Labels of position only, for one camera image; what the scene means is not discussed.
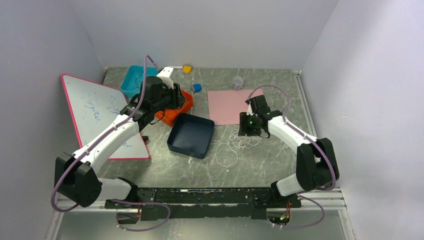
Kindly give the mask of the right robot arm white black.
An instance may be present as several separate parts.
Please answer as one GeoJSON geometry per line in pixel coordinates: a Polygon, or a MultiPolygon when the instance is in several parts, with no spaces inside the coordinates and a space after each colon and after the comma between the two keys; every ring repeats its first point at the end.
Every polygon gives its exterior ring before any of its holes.
{"type": "Polygon", "coordinates": [[[282,207],[289,196],[333,189],[340,177],[332,142],[317,138],[295,126],[279,110],[271,110],[264,95],[246,100],[247,111],[239,114],[239,136],[275,136],[296,154],[295,172],[271,184],[270,202],[282,207]]]}

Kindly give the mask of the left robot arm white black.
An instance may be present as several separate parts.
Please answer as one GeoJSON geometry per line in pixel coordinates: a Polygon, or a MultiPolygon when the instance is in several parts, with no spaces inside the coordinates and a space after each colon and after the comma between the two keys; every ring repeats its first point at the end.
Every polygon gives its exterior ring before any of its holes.
{"type": "Polygon", "coordinates": [[[64,153],[55,159],[52,208],[64,213],[76,207],[89,207],[99,200],[134,207],[139,200],[135,183],[122,177],[99,178],[97,173],[125,142],[152,124],[156,112],[182,108],[184,102],[178,83],[159,76],[145,77],[140,93],[106,129],[74,153],[64,153]]]}

